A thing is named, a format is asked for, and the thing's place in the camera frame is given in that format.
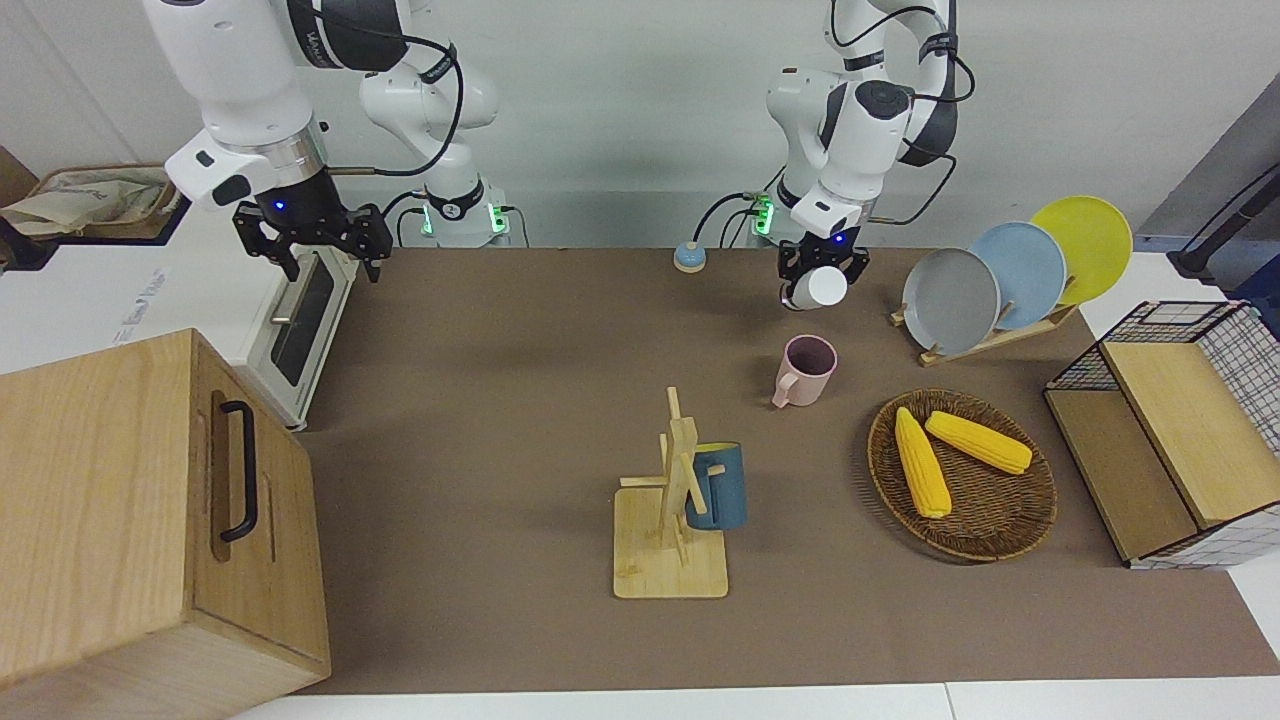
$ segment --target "wicker tray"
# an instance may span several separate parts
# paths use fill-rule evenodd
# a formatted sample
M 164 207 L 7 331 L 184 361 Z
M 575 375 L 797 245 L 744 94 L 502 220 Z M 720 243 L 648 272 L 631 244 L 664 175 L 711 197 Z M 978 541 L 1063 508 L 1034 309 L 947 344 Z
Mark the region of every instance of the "wicker tray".
M 929 438 L 951 491 L 951 514 L 931 520 L 915 512 L 893 439 L 893 415 L 906 406 L 923 424 L 943 410 L 1018 438 L 1032 448 L 1032 465 L 1010 475 Z M 876 489 L 893 516 L 915 537 L 947 555 L 991 562 L 1038 546 L 1057 518 L 1057 491 L 1048 461 L 1007 415 L 983 400 L 948 389 L 918 389 L 888 401 L 876 414 L 867 443 Z

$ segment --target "blue mug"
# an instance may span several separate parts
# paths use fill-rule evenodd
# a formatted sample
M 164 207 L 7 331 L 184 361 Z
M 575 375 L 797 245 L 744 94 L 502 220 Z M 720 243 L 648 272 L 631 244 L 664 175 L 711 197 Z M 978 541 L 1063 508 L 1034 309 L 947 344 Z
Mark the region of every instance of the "blue mug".
M 746 478 L 742 474 L 742 446 L 736 442 L 698 443 L 694 474 L 707 501 L 699 514 L 694 501 L 685 502 L 685 519 L 698 530 L 731 530 L 746 523 Z

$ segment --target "cup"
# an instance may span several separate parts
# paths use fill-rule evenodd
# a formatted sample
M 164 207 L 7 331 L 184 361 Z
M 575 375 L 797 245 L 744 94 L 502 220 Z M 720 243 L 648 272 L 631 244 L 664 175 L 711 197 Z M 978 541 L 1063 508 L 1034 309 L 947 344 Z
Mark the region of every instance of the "cup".
M 746 523 L 746 482 L 742 474 L 742 446 L 736 442 L 698 443 L 694 448 L 694 474 L 707 501 L 699 514 L 694 501 L 685 502 L 685 519 L 696 530 L 731 530 Z
M 836 372 L 836 348 L 815 334 L 800 334 L 787 341 L 774 380 L 773 405 L 813 405 Z
M 787 305 L 794 310 L 829 307 L 844 300 L 847 292 L 849 281 L 840 268 L 823 265 L 809 270 L 796 282 Z

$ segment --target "pink mug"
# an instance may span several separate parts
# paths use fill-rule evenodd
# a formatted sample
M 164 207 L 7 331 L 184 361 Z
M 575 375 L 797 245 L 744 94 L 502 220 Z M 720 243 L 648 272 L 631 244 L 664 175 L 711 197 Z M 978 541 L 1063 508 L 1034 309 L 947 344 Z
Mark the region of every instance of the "pink mug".
M 774 382 L 773 405 L 813 405 L 836 372 L 836 348 L 815 334 L 787 341 Z

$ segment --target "gray plate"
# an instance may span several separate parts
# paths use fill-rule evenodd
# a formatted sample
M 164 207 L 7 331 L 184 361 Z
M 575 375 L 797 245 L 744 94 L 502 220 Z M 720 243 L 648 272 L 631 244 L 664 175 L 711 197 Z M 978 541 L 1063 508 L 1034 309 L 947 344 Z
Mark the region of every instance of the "gray plate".
M 973 350 L 996 327 L 1000 286 L 980 258 L 947 247 L 916 263 L 906 277 L 902 302 L 906 329 L 920 347 L 959 355 Z

